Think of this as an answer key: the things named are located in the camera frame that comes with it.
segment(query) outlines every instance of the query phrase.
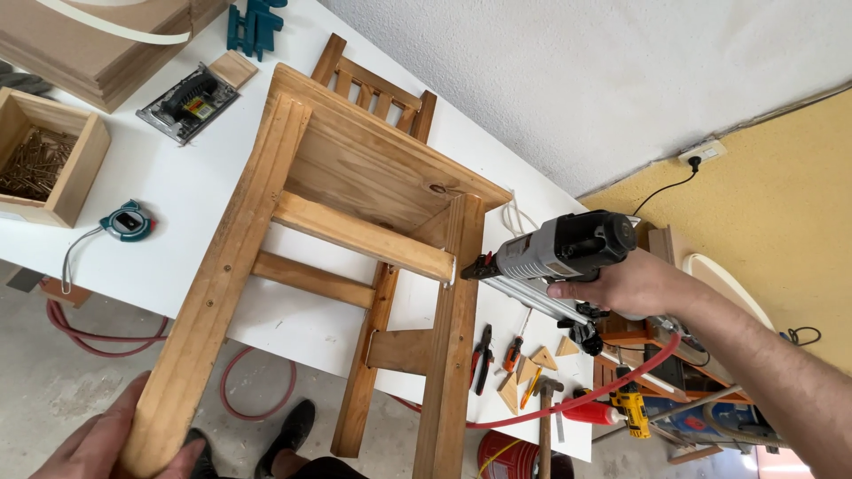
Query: hammer handle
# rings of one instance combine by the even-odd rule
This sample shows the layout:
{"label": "hammer handle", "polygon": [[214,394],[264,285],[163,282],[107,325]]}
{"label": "hammer handle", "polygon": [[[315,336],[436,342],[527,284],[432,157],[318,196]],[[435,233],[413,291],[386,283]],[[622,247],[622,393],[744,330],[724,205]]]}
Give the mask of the hammer handle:
{"label": "hammer handle", "polygon": [[[541,409],[550,407],[550,397],[541,395]],[[538,479],[550,479],[550,415],[540,419],[538,428]]]}

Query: concrete floor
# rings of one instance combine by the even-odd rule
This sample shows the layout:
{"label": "concrete floor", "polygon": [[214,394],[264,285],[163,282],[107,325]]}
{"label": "concrete floor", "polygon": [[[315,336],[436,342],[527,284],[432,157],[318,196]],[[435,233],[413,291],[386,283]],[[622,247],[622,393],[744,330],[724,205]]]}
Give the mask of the concrete floor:
{"label": "concrete floor", "polygon": [[[11,265],[0,262],[0,279]],[[161,317],[125,303],[93,295],[80,309],[66,308],[76,328],[115,336],[149,336]],[[131,349],[103,345],[105,350]],[[251,477],[255,463],[277,435],[286,413],[302,398],[317,404],[317,422],[299,452],[328,455],[346,381],[298,365],[290,402],[271,418],[251,423],[229,415],[218,397],[226,364],[244,346],[229,341],[219,354],[194,425],[213,443],[214,462],[223,476]],[[153,367],[161,343],[129,358],[90,355],[54,329],[44,298],[0,286],[0,477],[27,477],[86,418],[106,408],[139,372]],[[279,401],[289,381],[287,361],[262,351],[247,355],[232,371],[227,392],[233,407],[258,414]],[[360,458],[345,459],[371,479],[410,477],[418,415],[389,396],[376,393],[370,406]],[[476,448],[485,431],[468,431],[462,477],[476,476]],[[595,446],[591,464],[574,461],[577,478],[715,479],[757,477],[739,452],[723,453],[685,465],[669,466],[673,448],[659,438],[639,441],[627,435]]]}

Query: electrical outlet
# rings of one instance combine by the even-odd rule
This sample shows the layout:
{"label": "electrical outlet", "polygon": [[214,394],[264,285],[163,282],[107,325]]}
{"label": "electrical outlet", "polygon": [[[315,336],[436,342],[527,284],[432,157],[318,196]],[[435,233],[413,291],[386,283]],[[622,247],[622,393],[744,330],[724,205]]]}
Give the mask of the electrical outlet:
{"label": "electrical outlet", "polygon": [[693,156],[697,156],[701,158],[701,164],[703,165],[712,159],[719,158],[727,152],[728,150],[719,140],[712,140],[681,154],[677,157],[677,159],[681,160],[681,163],[686,166],[689,166],[689,159]]}

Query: white textured ceiling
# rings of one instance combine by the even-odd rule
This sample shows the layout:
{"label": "white textured ceiling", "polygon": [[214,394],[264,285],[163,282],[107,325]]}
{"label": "white textured ceiling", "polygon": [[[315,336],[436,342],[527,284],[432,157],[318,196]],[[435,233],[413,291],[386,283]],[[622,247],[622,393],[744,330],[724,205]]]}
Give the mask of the white textured ceiling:
{"label": "white textured ceiling", "polygon": [[852,3],[320,0],[572,195],[852,78]]}

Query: yellow wall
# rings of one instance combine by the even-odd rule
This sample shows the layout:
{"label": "yellow wall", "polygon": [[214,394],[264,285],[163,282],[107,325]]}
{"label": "yellow wall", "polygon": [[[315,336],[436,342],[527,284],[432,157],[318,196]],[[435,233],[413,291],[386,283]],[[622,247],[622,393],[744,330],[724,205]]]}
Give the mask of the yellow wall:
{"label": "yellow wall", "polygon": [[[639,216],[671,224],[727,269],[775,329],[813,326],[806,348],[852,372],[852,90],[722,138],[728,154]],[[690,169],[651,165],[580,201],[632,213]],[[811,337],[803,332],[802,340]]]}

